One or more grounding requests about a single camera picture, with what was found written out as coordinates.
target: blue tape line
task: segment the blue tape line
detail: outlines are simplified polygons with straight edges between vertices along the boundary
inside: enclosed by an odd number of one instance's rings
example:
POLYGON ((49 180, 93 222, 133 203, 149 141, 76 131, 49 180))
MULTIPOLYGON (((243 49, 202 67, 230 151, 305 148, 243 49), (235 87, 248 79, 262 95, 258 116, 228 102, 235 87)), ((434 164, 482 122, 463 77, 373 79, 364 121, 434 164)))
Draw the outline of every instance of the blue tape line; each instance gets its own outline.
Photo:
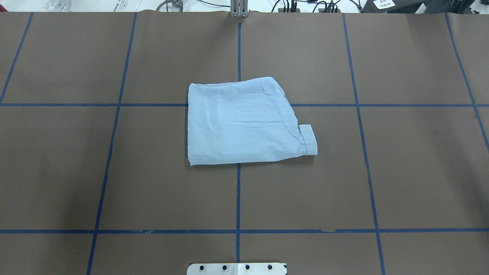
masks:
POLYGON ((236 165, 236 262, 241 261, 241 163, 236 165))
POLYGON ((481 129, 481 132, 482 132, 482 137, 484 138, 484 143, 486 144, 486 149, 489 153, 488 137, 486 136, 486 131, 484 130, 484 126, 482 125, 482 121, 481 121, 481 118, 479 116, 479 111, 477 111, 477 106, 475 105, 474 96, 472 95, 472 90, 470 89, 470 85, 468 84, 468 80, 467 80, 467 76, 465 74, 464 66, 462 65, 462 61, 460 60, 460 56, 458 54, 457 46, 455 45, 455 39, 453 39, 452 27, 450 25, 450 19, 448 18, 447 12, 445 12, 445 20, 446 20, 446 25, 448 27, 448 32, 450 34, 450 40, 452 41, 453 50, 455 51, 455 57, 457 57, 457 62, 459 64, 460 71, 462 72, 462 77, 464 78, 465 87, 467 88, 467 92, 468 92, 468 95, 470 97, 470 101, 472 102, 472 106, 474 108, 474 112, 475 112, 475 116, 477 118, 477 122, 479 123, 479 128, 481 129))
POLYGON ((12 73, 15 68, 15 64, 17 63, 17 59, 19 58, 19 54, 22 49, 22 45, 24 44, 25 37, 27 36, 27 31, 29 30, 30 24, 32 22, 32 17, 34 16, 34 13, 31 12, 31 15, 29 16, 29 20, 27 21, 27 25, 25 26, 24 34, 22 35, 21 42, 19 43, 19 47, 17 48, 17 52, 15 53, 14 61, 12 62, 12 66, 10 66, 10 71, 8 72, 7 79, 5 81, 5 85, 3 86, 3 90, 0 95, 0 103, 3 101, 3 97, 5 96, 5 93, 7 92, 7 87, 8 83, 10 82, 10 77, 12 76, 12 73))
MULTIPOLYGON (((236 234, 235 229, 99 229, 97 234, 236 234)), ((355 234, 355 233, 417 233, 417 232, 489 232, 489 228, 386 228, 386 229, 241 229, 240 234, 355 234)), ((0 229, 0 234, 94 234, 95 230, 78 229, 0 229)))
POLYGON ((325 104, 291 104, 292 107, 356 107, 356 104, 325 103, 325 104))
POLYGON ((93 230, 76 229, 0 229, 0 234, 93 234, 93 230))
POLYGON ((400 228, 379 229, 380 233, 417 233, 417 232, 489 232, 489 228, 400 228))
POLYGON ((121 103, 121 107, 188 107, 187 103, 121 103))
POLYGON ((337 229, 323 231, 321 229, 242 229, 241 234, 340 234, 340 233, 375 233, 375 229, 337 229))
POLYGON ((359 104, 360 107, 433 107, 433 108, 441 108, 441 107, 457 107, 457 108, 466 108, 472 107, 470 104, 359 104))
POLYGON ((346 49, 348 52, 348 62, 350 63, 350 74, 352 76, 352 85, 353 85, 353 93, 355 95, 355 103, 357 104, 356 107, 356 115, 358 117, 358 125, 360 127, 360 137, 362 140, 362 148, 363 148, 363 158, 365 160, 365 166, 367 167, 367 175, 368 175, 368 185, 370 188, 370 203, 372 205, 372 214, 374 216, 374 225, 376 229, 376 237, 377 237, 377 249, 378 249, 378 257, 380 260, 380 270, 382 271, 382 275, 385 275, 385 265, 384 265, 384 256, 382 252, 382 243, 380 241, 380 233, 378 232, 378 220, 377 220, 377 209, 375 207, 375 198, 374 198, 374 188, 372 187, 372 177, 370 176, 370 166, 368 162, 368 155, 367 155, 367 147, 365 145, 365 135, 363 133, 363 125, 362 125, 362 118, 361 118, 361 113, 360 113, 360 106, 358 105, 358 94, 356 91, 356 81, 355 81, 355 74, 353 71, 353 61, 352 61, 352 53, 350 50, 350 41, 348 39, 348 28, 346 26, 346 17, 345 14, 342 13, 343 16, 343 28, 345 29, 345 40, 346 40, 346 49))
POLYGON ((117 107, 117 103, 1 103, 11 107, 117 107))
POLYGON ((241 22, 238 24, 238 81, 241 81, 241 22))
MULTIPOLYGON (((0 103, 10 107, 188 107, 187 103, 0 103)), ((433 108, 472 108, 472 104, 368 104, 368 103, 295 103, 292 107, 433 107, 433 108)), ((489 107, 489 104, 476 104, 477 107, 489 107)))
POLYGON ((121 109, 121 102, 122 102, 122 96, 124 93, 124 85, 126 83, 126 75, 127 75, 127 68, 129 66, 129 58, 131 56, 131 47, 133 45, 133 38, 134 38, 134 29, 136 26, 136 19, 137 19, 137 12, 134 13, 134 18, 133 18, 133 26, 131 28, 131 37, 129 38, 129 46, 127 49, 127 56, 126 56, 126 63, 124 65, 124 73, 122 74, 122 82, 121 82, 121 89, 119 92, 119 101, 118 101, 118 106, 117 110, 115 112, 115 119, 114 119, 114 126, 112 128, 112 136, 111 136, 111 143, 109 146, 109 154, 107 156, 107 164, 105 165, 105 174, 104 174, 104 181, 102 184, 102 191, 100 194, 100 201, 98 204, 98 211, 97 211, 97 219, 95 221, 95 232, 93 233, 93 239, 92 239, 92 246, 90 249, 90 257, 89 257, 89 264, 87 267, 87 275, 90 275, 91 272, 91 266, 93 263, 93 255, 95 253, 95 245, 97 243, 97 234, 98 234, 98 228, 100 226, 100 216, 102 215, 102 206, 104 204, 104 197, 105 197, 105 190, 107 187, 107 178, 109 177, 109 166, 111 164, 112 160, 112 150, 114 147, 114 137, 115 137, 115 130, 117 129, 117 123, 119 120, 119 113, 121 109))

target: white plastic plate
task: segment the white plastic plate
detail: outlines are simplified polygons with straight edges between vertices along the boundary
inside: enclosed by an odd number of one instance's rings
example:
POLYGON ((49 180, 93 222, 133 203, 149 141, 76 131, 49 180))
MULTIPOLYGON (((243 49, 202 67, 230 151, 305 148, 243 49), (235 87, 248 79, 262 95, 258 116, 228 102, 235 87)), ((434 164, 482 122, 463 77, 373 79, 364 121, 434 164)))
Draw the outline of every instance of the white plastic plate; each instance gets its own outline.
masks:
POLYGON ((287 275, 284 263, 191 264, 187 275, 287 275))

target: shirt cuff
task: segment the shirt cuff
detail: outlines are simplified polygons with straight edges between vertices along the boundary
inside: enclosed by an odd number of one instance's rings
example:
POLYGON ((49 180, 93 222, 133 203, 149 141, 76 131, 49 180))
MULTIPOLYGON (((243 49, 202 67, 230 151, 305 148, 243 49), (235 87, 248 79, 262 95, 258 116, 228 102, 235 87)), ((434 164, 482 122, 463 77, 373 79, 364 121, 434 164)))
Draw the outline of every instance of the shirt cuff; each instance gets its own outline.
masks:
POLYGON ((311 126, 308 124, 299 125, 299 131, 301 132, 302 139, 304 140, 304 144, 306 146, 304 156, 317 155, 316 137, 314 136, 311 126))

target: metal bracket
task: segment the metal bracket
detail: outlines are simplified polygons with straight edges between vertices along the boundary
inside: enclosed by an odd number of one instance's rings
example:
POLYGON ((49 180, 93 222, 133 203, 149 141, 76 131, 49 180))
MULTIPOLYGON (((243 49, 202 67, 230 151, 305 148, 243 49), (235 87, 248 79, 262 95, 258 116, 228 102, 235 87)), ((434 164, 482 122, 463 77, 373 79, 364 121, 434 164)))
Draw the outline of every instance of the metal bracket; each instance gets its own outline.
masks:
POLYGON ((287 275, 285 263, 191 264, 187 275, 287 275))
POLYGON ((180 9, 180 12, 183 11, 183 0, 175 0, 172 2, 172 6, 174 6, 175 8, 178 8, 180 9))
POLYGON ((231 17, 248 17, 248 0, 231 0, 231 17))

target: light blue shirt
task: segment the light blue shirt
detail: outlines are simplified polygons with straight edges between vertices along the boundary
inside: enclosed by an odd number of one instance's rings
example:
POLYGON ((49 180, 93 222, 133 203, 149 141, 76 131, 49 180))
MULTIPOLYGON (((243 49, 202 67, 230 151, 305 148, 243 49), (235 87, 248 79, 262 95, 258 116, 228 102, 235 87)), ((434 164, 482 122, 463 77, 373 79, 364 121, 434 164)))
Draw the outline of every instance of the light blue shirt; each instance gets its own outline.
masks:
POLYGON ((310 125, 297 126, 272 77, 188 89, 190 165, 278 161, 317 155, 310 125))

